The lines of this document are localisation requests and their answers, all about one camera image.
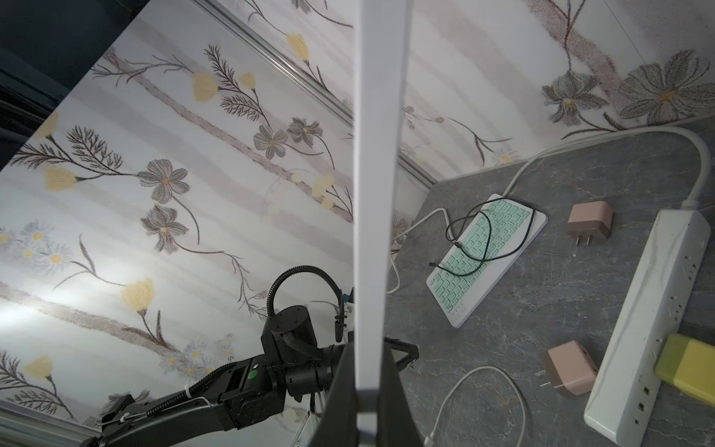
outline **yellow flower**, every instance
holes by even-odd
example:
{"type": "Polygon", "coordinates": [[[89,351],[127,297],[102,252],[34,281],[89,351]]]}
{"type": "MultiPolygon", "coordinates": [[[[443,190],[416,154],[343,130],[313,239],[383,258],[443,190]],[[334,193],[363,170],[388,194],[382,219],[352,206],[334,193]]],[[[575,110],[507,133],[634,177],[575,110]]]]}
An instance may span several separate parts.
{"type": "Polygon", "coordinates": [[[25,374],[33,379],[44,379],[52,375],[52,359],[43,355],[23,368],[25,374]]]}
{"type": "Polygon", "coordinates": [[[266,207],[266,214],[269,216],[277,216],[280,212],[280,207],[275,203],[272,203],[266,207]]]}
{"type": "Polygon", "coordinates": [[[310,51],[308,51],[308,45],[306,45],[303,36],[300,34],[288,34],[285,40],[288,41],[290,49],[293,50],[299,58],[304,62],[308,62],[308,59],[310,59],[310,51]]]}
{"type": "Polygon", "coordinates": [[[210,73],[194,74],[194,99],[199,102],[210,101],[218,90],[219,86],[210,73]]]}
{"type": "Polygon", "coordinates": [[[238,82],[240,82],[247,89],[253,90],[256,88],[256,76],[254,76],[254,74],[251,72],[244,73],[237,79],[238,82]]]}
{"type": "Polygon", "coordinates": [[[59,166],[48,166],[45,169],[45,190],[64,191],[75,183],[77,183],[77,177],[70,170],[59,166]]]}
{"type": "Polygon", "coordinates": [[[313,197],[325,195],[328,187],[331,187],[334,183],[335,179],[332,178],[332,174],[328,174],[324,177],[318,177],[313,184],[313,197]]]}
{"type": "Polygon", "coordinates": [[[49,117],[45,120],[44,123],[40,127],[37,128],[35,131],[34,135],[32,137],[37,138],[37,139],[43,139],[47,137],[48,135],[52,135],[52,132],[57,130],[57,120],[59,118],[59,115],[57,114],[57,111],[55,110],[50,114],[49,117]]]}
{"type": "Polygon", "coordinates": [[[154,298],[154,285],[151,278],[128,284],[122,289],[122,299],[138,313],[147,311],[152,298],[154,298]]]}

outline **pink power adapter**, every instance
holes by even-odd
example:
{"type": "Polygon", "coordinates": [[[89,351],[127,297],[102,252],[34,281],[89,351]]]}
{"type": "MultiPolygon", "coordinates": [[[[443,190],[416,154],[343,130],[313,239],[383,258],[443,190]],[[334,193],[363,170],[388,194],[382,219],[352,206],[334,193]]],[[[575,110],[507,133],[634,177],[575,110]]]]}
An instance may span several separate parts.
{"type": "Polygon", "coordinates": [[[613,209],[603,200],[577,203],[571,208],[566,232],[576,238],[576,245],[581,242],[582,237],[586,237],[586,244],[591,245],[591,240],[594,237],[607,239],[611,235],[612,220],[613,209]]]}
{"type": "Polygon", "coordinates": [[[541,365],[553,389],[568,398],[591,391],[598,375],[593,359],[575,340],[542,353],[541,365]]]}

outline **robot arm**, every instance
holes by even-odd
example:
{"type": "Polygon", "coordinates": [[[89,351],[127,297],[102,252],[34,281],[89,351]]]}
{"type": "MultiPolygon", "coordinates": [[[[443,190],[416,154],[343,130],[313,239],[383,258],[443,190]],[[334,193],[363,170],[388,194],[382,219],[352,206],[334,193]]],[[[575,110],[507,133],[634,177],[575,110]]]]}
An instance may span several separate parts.
{"type": "MultiPolygon", "coordinates": [[[[281,275],[271,287],[271,311],[276,284],[287,276],[281,275]]],[[[342,320],[338,320],[341,330],[335,335],[342,340],[342,320]]],[[[396,363],[399,370],[419,356],[417,346],[385,341],[406,354],[396,363]]],[[[286,393],[300,402],[304,395],[329,389],[346,347],[318,348],[310,314],[301,305],[278,314],[269,312],[261,344],[264,354],[224,365],[179,393],[143,403],[129,395],[121,397],[102,418],[102,435],[86,440],[82,447],[166,447],[205,433],[259,423],[283,412],[286,393]]]]}

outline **metal edge strip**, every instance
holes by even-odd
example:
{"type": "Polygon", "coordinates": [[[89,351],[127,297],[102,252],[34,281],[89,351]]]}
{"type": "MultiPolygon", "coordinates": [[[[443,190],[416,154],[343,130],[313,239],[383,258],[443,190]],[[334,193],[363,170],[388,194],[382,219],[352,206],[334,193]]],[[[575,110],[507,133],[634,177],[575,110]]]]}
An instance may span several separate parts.
{"type": "MultiPolygon", "coordinates": [[[[258,33],[248,27],[248,25],[231,14],[231,12],[217,0],[193,0],[193,2],[241,38],[241,40],[257,51],[289,79],[325,105],[348,126],[353,127],[352,112],[345,104],[326,92],[313,78],[306,75],[303,70],[297,67],[293,61],[283,56],[273,45],[269,44],[265,39],[259,36],[258,33]]],[[[402,153],[398,155],[398,164],[428,190],[432,185],[437,183],[437,180],[435,180],[432,175],[425,171],[414,160],[402,153]]]]}

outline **white pole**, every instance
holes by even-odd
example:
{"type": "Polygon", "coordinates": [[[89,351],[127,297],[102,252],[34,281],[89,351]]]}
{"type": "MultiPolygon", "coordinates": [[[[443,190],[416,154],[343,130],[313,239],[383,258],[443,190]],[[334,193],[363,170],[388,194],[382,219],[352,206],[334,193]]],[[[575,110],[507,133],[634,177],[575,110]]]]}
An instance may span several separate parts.
{"type": "Polygon", "coordinates": [[[411,0],[361,0],[355,76],[355,387],[360,444],[374,443],[395,167],[411,0]]]}

